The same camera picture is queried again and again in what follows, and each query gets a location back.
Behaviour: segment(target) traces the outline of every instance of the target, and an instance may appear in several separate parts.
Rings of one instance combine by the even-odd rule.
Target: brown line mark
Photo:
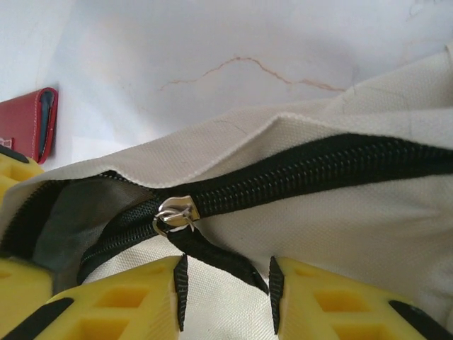
[[[255,58],[252,58],[252,57],[234,57],[234,58],[231,58],[230,60],[227,60],[227,61],[221,63],[218,67],[215,67],[214,69],[210,69],[209,71],[206,71],[200,78],[189,79],[189,80],[173,80],[173,81],[170,81],[167,84],[163,85],[159,89],[159,91],[163,91],[167,86],[170,86],[170,85],[195,83],[195,82],[199,81],[201,78],[207,76],[208,74],[210,74],[212,72],[215,72],[215,71],[218,71],[223,66],[231,64],[232,62],[252,62],[252,63],[258,65],[258,67],[260,67],[260,69],[263,70],[265,73],[270,74],[271,76],[277,78],[280,81],[283,81],[286,85],[290,85],[291,86],[291,85],[297,85],[297,84],[304,84],[304,85],[307,85],[307,86],[316,87],[318,89],[326,90],[326,91],[334,91],[334,92],[344,92],[344,91],[346,91],[345,89],[342,89],[342,88],[339,88],[339,87],[334,87],[334,86],[331,86],[329,84],[325,84],[325,83],[322,83],[320,81],[315,81],[315,80],[311,80],[311,79],[305,79],[304,78],[304,79],[298,80],[298,81],[288,80],[288,79],[284,78],[283,76],[280,76],[276,71],[273,71],[273,70],[267,68],[266,66],[264,66],[263,63],[261,63],[259,60],[255,59]]]

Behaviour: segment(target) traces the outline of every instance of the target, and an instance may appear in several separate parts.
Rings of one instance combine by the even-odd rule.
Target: black strap
[[[187,269],[187,255],[184,254],[173,270],[175,292],[178,297],[178,324],[181,332],[184,330],[185,309],[187,307],[187,296],[189,293],[189,276],[187,275]]]
[[[275,334],[278,334],[278,329],[280,328],[280,301],[283,298],[284,288],[285,276],[275,257],[272,257],[269,265],[269,291]]]
[[[395,300],[390,301],[389,304],[427,340],[453,340],[453,334],[420,308]]]
[[[243,282],[257,287],[266,294],[269,293],[268,285],[245,256],[213,245],[203,237],[198,229],[192,231],[190,227],[186,227],[177,232],[168,232],[167,237],[172,244],[188,256],[227,271]]]
[[[9,332],[3,340],[33,340],[72,305],[73,302],[74,300],[70,297],[63,297],[60,300],[43,305]]]

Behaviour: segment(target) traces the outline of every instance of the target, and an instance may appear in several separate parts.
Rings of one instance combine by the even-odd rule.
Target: metal zipper slider
[[[154,216],[153,228],[160,235],[166,236],[168,232],[175,232],[186,227],[195,229],[194,221],[200,219],[200,214],[190,196],[170,197],[159,207]],[[162,230],[158,221],[162,221],[168,227]]]

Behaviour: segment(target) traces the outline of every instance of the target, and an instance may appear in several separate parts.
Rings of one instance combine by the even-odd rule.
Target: black zipper
[[[336,135],[280,152],[205,181],[153,190],[154,198],[112,219],[82,257],[78,282],[121,251],[156,236],[165,199],[190,196],[201,218],[293,196],[453,172],[453,151],[392,137]]]
[[[21,259],[31,259],[35,251],[35,244],[50,215],[53,205],[60,193],[71,183],[87,179],[111,179],[128,181],[115,171],[106,171],[88,178],[72,180],[51,180],[44,182],[25,200],[9,223],[0,243],[0,252],[10,254]]]

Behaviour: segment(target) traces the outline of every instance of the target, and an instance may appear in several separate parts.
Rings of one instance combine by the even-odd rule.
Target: yellow plastic block
[[[174,340],[177,297],[171,256],[64,291],[74,302],[35,340]]]
[[[42,169],[32,159],[23,163],[0,152],[0,205],[10,187],[41,173]]]
[[[52,296],[52,277],[38,267],[0,259],[0,339]]]
[[[425,340],[388,304],[404,297],[288,259],[280,340]]]

